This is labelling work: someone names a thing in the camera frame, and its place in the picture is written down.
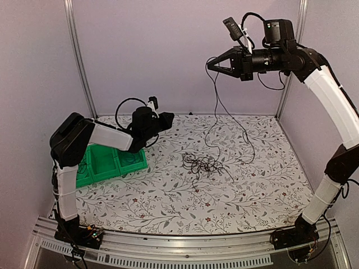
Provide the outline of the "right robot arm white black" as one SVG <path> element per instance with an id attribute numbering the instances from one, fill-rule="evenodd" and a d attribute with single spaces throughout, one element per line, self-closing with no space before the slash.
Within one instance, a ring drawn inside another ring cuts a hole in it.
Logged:
<path id="1" fill-rule="evenodd" d="M 341 187 L 358 169 L 358 110 L 326 58 L 297 43 L 290 20 L 262 19 L 262 22 L 263 48 L 255 49 L 251 41 L 246 45 L 241 42 L 241 38 L 249 38 L 244 24 L 237 24 L 232 17 L 223 20 L 230 37 L 239 45 L 210 60 L 206 67 L 241 81 L 251 81 L 254 73 L 294 74 L 319 99 L 339 132 L 342 143 L 328 161 L 319 187 L 290 233 L 294 244 L 302 244 L 311 236 L 311 226 L 324 216 Z"/>

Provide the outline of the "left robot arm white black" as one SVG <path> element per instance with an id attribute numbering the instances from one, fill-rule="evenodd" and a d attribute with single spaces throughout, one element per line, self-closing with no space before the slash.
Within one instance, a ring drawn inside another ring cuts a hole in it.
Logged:
<path id="1" fill-rule="evenodd" d="M 66 222 L 61 233 L 71 243 L 79 243 L 84 237 L 82 228 L 71 221 L 79 217 L 76 178 L 88 148 L 100 146 L 136 154 L 149 147 L 152 138 L 158 138 L 160 133 L 172 128 L 174 113 L 159 113 L 155 96 L 141 104 L 132 113 L 131 122 L 126 127 L 120 122 L 113 126 L 73 112 L 50 137 L 55 218 L 58 222 Z"/>

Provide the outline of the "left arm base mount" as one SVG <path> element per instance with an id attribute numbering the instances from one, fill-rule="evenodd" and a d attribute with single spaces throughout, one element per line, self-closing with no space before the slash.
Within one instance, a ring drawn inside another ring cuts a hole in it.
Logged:
<path id="1" fill-rule="evenodd" d="M 81 246 L 91 249 L 99 249 L 104 230 L 95 225 L 81 226 L 79 216 L 70 220 L 56 218 L 58 222 L 55 238 L 57 240 L 73 244 L 74 246 Z"/>

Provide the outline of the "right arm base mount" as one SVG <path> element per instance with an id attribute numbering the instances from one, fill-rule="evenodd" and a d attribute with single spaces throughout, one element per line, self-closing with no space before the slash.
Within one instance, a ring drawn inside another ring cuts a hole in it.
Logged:
<path id="1" fill-rule="evenodd" d="M 319 234 L 315 224 L 307 223 L 302 215 L 290 229 L 276 229 L 270 235 L 270 243 L 275 250 L 288 249 L 290 259 L 296 263 L 307 262 L 318 245 Z"/>

